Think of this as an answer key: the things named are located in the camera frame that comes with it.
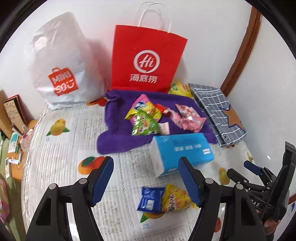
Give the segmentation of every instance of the snack package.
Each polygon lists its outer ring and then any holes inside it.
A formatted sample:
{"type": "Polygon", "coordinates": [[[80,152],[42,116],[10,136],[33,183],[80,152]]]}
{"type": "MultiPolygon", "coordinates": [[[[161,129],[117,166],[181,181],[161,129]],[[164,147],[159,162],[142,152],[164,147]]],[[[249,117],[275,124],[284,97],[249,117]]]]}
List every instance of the snack package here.
{"type": "Polygon", "coordinates": [[[198,208],[196,204],[191,201],[189,194],[186,191],[177,188],[172,184],[167,184],[162,201],[163,212],[183,210],[190,206],[195,209],[198,208]]]}
{"type": "Polygon", "coordinates": [[[171,109],[168,109],[168,111],[170,112],[170,119],[172,120],[172,122],[176,126],[178,126],[179,128],[182,129],[182,125],[181,125],[181,119],[182,119],[182,117],[176,111],[173,111],[171,109]]]}
{"type": "Polygon", "coordinates": [[[206,119],[206,117],[189,115],[181,119],[181,126],[183,130],[189,130],[193,131],[194,133],[199,133],[206,119]]]}
{"type": "Polygon", "coordinates": [[[175,105],[177,109],[180,111],[181,115],[183,116],[180,120],[182,129],[193,131],[194,133],[199,133],[207,118],[200,117],[200,115],[192,107],[179,104],[175,105]]]}
{"type": "Polygon", "coordinates": [[[181,104],[175,104],[175,106],[177,107],[178,111],[181,113],[182,116],[195,115],[197,117],[200,117],[200,115],[192,107],[188,107],[187,105],[181,104]]]}
{"type": "Polygon", "coordinates": [[[154,135],[161,133],[162,132],[158,123],[144,111],[138,110],[137,114],[135,115],[135,122],[131,135],[154,135]]]}
{"type": "Polygon", "coordinates": [[[161,203],[164,191],[164,188],[142,187],[142,198],[137,210],[147,213],[162,213],[161,203]]]}
{"type": "Polygon", "coordinates": [[[155,107],[162,113],[164,117],[170,117],[170,109],[168,107],[165,107],[161,104],[155,104],[155,107]]]}
{"type": "Polygon", "coordinates": [[[161,112],[155,107],[155,105],[150,101],[147,95],[142,94],[131,106],[131,109],[125,116],[125,119],[131,120],[134,124],[136,117],[135,114],[142,110],[146,114],[150,115],[156,122],[158,122],[162,116],[161,112]]]}
{"type": "Polygon", "coordinates": [[[181,95],[193,98],[189,86],[178,81],[175,81],[170,85],[170,90],[168,91],[168,94],[181,95]]]}
{"type": "Polygon", "coordinates": [[[169,135],[170,134],[170,124],[168,122],[165,123],[158,123],[161,133],[163,135],[169,135]]]}

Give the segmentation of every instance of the yellow snack bag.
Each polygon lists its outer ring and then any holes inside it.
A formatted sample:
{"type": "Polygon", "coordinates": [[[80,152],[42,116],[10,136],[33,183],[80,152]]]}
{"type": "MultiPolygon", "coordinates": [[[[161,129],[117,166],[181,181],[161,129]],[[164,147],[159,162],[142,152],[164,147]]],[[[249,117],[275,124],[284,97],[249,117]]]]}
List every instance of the yellow snack bag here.
{"type": "Polygon", "coordinates": [[[189,194],[172,184],[167,184],[163,194],[162,209],[163,212],[183,210],[188,207],[198,209],[189,197],[189,194]]]}
{"type": "Polygon", "coordinates": [[[155,107],[155,105],[148,99],[145,94],[142,94],[131,106],[131,109],[125,116],[125,119],[131,120],[134,124],[134,115],[138,113],[139,110],[144,111],[147,115],[151,116],[156,122],[158,122],[162,116],[162,113],[155,107]]]}
{"type": "Polygon", "coordinates": [[[178,81],[175,81],[170,85],[170,90],[168,91],[168,94],[181,95],[193,98],[189,86],[178,81]]]}

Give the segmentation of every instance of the blue gripper pad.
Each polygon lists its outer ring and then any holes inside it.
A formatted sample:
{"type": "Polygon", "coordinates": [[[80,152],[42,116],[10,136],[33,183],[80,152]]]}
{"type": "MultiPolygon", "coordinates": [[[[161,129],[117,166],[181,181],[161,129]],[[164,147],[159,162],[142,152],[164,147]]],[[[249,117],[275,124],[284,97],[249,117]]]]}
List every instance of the blue gripper pad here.
{"type": "Polygon", "coordinates": [[[192,176],[190,169],[191,170],[194,170],[194,169],[186,157],[181,157],[179,159],[178,169],[179,169],[179,173],[181,174],[182,180],[186,186],[186,189],[190,196],[191,201],[193,201],[197,206],[200,206],[201,204],[200,196],[199,196],[200,188],[196,184],[192,176]]]}
{"type": "Polygon", "coordinates": [[[93,187],[93,197],[91,199],[93,206],[102,200],[103,194],[106,190],[106,187],[112,175],[113,169],[114,169],[114,161],[112,157],[110,157],[101,175],[99,176],[96,184],[93,187]]]}
{"type": "Polygon", "coordinates": [[[254,173],[257,176],[260,176],[262,174],[262,171],[260,170],[260,168],[250,161],[245,161],[244,167],[247,168],[249,171],[251,171],[252,173],[254,173]]]}

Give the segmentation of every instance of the blue checkered fabric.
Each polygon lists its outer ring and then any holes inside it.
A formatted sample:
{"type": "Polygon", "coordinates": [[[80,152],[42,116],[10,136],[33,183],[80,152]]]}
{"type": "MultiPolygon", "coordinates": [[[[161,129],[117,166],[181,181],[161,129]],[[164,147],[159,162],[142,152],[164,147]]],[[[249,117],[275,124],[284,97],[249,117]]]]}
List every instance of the blue checkered fabric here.
{"type": "Polygon", "coordinates": [[[230,103],[218,88],[189,84],[190,90],[198,105],[204,110],[211,121],[211,128],[221,147],[240,142],[246,135],[246,129],[239,126],[228,126],[228,117],[222,109],[229,109],[230,103]]]}

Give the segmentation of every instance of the haidilao logo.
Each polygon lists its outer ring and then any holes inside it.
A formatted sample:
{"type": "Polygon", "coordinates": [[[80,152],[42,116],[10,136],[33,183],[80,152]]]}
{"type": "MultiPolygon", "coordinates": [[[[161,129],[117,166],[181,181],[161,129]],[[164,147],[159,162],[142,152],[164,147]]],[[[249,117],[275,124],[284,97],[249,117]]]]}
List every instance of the haidilao logo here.
{"type": "Polygon", "coordinates": [[[143,50],[138,53],[134,60],[133,65],[140,73],[152,73],[160,64],[159,55],[152,50],[143,50]]]}

